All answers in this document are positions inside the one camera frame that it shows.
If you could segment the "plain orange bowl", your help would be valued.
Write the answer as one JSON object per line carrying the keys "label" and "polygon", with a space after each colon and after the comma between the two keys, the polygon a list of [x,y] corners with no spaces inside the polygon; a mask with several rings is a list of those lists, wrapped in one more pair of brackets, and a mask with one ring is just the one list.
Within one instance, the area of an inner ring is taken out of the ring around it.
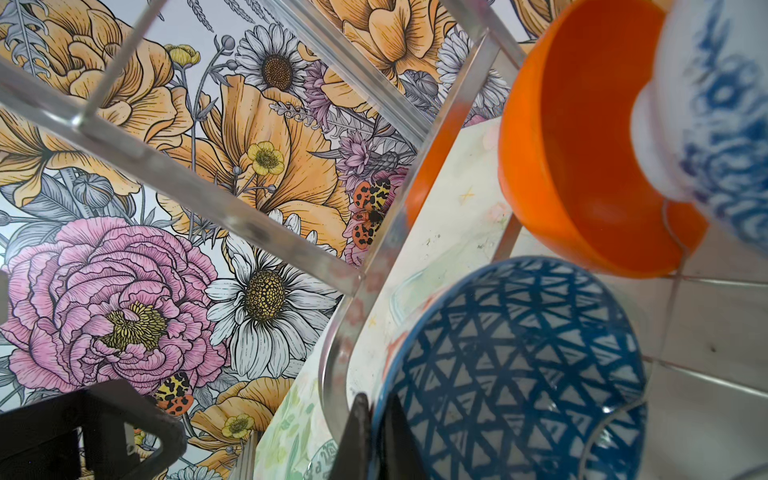
{"label": "plain orange bowl", "polygon": [[592,271],[665,275],[708,229],[651,186],[631,145],[664,17],[650,1],[570,3],[529,51],[502,116],[507,202],[538,241]]}

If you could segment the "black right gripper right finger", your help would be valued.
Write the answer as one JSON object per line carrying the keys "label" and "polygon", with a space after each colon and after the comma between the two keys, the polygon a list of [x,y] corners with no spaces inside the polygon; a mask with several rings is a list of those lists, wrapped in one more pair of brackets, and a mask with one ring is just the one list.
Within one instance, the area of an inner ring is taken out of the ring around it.
{"label": "black right gripper right finger", "polygon": [[427,480],[416,439],[408,424],[399,397],[392,393],[380,423],[379,478],[388,480]]}

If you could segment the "teal triangle patterned bowl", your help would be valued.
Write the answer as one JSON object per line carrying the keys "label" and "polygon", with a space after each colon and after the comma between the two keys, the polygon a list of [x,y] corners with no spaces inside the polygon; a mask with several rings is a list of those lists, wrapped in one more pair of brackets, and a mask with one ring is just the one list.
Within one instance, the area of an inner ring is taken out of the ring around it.
{"label": "teal triangle patterned bowl", "polygon": [[588,271],[520,256],[458,281],[391,347],[373,410],[397,396],[434,479],[634,479],[644,449],[639,342]]}

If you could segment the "green patterned bowl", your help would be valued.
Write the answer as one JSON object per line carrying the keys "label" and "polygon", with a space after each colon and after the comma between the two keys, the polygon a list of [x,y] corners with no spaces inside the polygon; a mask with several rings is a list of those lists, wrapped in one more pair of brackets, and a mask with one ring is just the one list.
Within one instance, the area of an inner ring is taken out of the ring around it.
{"label": "green patterned bowl", "polygon": [[303,474],[304,480],[328,480],[338,452],[337,443],[331,439],[325,442],[313,455]]}

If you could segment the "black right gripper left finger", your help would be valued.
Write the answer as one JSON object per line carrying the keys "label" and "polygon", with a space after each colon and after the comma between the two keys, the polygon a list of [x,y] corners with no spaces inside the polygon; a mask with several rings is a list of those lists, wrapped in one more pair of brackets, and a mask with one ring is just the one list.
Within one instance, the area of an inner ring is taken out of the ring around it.
{"label": "black right gripper left finger", "polygon": [[371,408],[365,393],[358,393],[350,409],[329,480],[366,480],[371,464]]}

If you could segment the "steel two-tier dish rack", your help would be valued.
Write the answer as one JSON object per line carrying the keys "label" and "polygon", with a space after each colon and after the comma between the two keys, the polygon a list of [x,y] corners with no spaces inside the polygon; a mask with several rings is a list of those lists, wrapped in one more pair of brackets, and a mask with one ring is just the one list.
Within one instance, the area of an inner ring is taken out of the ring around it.
{"label": "steel two-tier dish rack", "polygon": [[[445,1],[5,1],[1,66],[153,164],[361,267],[418,169],[478,25]],[[360,59],[356,79],[323,39]],[[328,440],[317,367],[345,299],[132,175],[1,112],[1,410],[125,380],[178,420],[163,479],[299,479]],[[607,278],[657,369],[640,477],[767,462],[767,263],[710,230],[671,282]]]}

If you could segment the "blue floral bowl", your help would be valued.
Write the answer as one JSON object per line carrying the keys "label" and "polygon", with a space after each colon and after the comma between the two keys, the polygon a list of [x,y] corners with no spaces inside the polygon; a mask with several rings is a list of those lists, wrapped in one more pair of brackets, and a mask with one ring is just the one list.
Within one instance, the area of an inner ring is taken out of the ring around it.
{"label": "blue floral bowl", "polygon": [[766,2],[675,2],[630,133],[656,191],[766,253]]}

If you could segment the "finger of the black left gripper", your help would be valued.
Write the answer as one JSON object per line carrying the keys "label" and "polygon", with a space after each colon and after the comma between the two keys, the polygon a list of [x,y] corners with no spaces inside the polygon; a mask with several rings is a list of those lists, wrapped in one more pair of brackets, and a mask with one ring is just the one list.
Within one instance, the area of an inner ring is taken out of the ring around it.
{"label": "finger of the black left gripper", "polygon": [[1,415],[3,479],[151,479],[184,455],[181,423],[111,380]]}

